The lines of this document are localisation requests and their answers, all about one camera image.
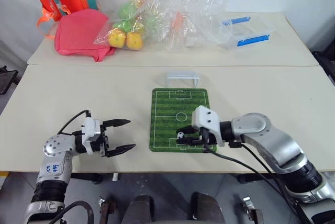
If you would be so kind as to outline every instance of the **white table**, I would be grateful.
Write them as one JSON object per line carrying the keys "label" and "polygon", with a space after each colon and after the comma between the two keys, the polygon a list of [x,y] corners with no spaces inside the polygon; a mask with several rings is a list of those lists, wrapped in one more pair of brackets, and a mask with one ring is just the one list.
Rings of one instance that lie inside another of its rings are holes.
{"label": "white table", "polygon": [[[0,116],[0,170],[37,171],[43,143],[74,114],[130,119],[107,132],[110,147],[136,143],[113,158],[82,154],[74,172],[246,172],[238,164],[205,153],[149,150],[151,92],[169,71],[195,71],[222,121],[249,112],[266,114],[289,133],[319,170],[335,170],[335,89],[319,66],[130,67],[29,65]],[[80,127],[75,120],[68,131]],[[243,149],[219,148],[263,171]]]}
{"label": "white table", "polygon": [[[233,13],[236,16],[251,13]],[[189,48],[182,52],[156,50],[117,50],[102,62],[92,57],[59,55],[53,40],[45,39],[28,64],[98,65],[98,66],[318,66],[318,62],[301,42],[281,13],[261,13],[275,28],[269,41],[238,49],[221,47]]]}

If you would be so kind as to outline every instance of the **floor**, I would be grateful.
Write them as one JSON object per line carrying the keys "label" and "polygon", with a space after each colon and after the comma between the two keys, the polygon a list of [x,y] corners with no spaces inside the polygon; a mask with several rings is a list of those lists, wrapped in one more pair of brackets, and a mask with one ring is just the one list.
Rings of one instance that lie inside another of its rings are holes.
{"label": "floor", "polygon": [[[25,210],[34,194],[37,173],[10,173],[0,190],[0,223],[21,223]],[[94,223],[99,223],[99,197],[112,196],[117,211],[108,223],[120,223],[131,200],[147,194],[154,199],[155,220],[186,219],[193,192],[212,195],[222,208],[227,224],[251,224],[241,207],[243,197],[250,196],[256,208],[263,211],[264,223],[299,224],[281,197],[262,181],[240,184],[234,174],[194,173],[129,173],[120,174],[112,182],[112,175],[103,181],[92,182],[71,179],[66,191],[65,204],[76,200],[87,201],[94,210]],[[73,208],[65,214],[68,224],[86,223],[86,212]]]}

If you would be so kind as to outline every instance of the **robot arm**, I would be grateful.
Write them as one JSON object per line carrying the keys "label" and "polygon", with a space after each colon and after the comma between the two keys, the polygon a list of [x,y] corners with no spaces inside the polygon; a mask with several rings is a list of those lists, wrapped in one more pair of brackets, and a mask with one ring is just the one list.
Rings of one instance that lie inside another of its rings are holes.
{"label": "robot arm", "polygon": [[[188,139],[185,134],[199,131],[199,139]],[[220,122],[215,111],[199,106],[192,113],[191,127],[177,130],[179,144],[215,144],[230,146],[241,142],[254,146],[260,156],[284,182],[291,197],[299,202],[309,222],[313,208],[331,211],[335,218],[335,190],[327,179],[308,161],[300,146],[285,132],[275,128],[267,116],[250,113],[232,121]]]}
{"label": "robot arm", "polygon": [[65,192],[71,178],[74,156],[85,152],[99,152],[101,156],[111,157],[132,149],[135,144],[108,150],[108,139],[105,136],[107,127],[122,126],[129,122],[126,119],[113,119],[100,124],[88,112],[80,131],[71,135],[60,131],[49,138],[43,147],[45,156],[23,223],[47,224],[64,209]]}

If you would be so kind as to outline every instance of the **yellow fruit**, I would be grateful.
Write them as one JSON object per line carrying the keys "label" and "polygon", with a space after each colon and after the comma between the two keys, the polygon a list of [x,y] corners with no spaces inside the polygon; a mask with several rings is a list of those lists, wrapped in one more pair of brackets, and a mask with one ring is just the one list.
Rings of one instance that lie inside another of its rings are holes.
{"label": "yellow fruit", "polygon": [[140,50],[143,47],[143,40],[140,33],[128,32],[126,45],[131,50]]}
{"label": "yellow fruit", "polygon": [[114,28],[107,36],[107,40],[110,46],[122,48],[125,45],[126,34],[122,30]]}

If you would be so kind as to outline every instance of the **clear plastic bag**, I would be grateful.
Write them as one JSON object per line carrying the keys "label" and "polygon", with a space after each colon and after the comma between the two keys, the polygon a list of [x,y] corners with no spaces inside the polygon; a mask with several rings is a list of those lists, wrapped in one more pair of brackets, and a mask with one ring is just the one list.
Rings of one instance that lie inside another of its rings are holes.
{"label": "clear plastic bag", "polygon": [[231,35],[231,26],[222,24],[227,1],[129,0],[110,16],[95,43],[131,50],[222,44]]}

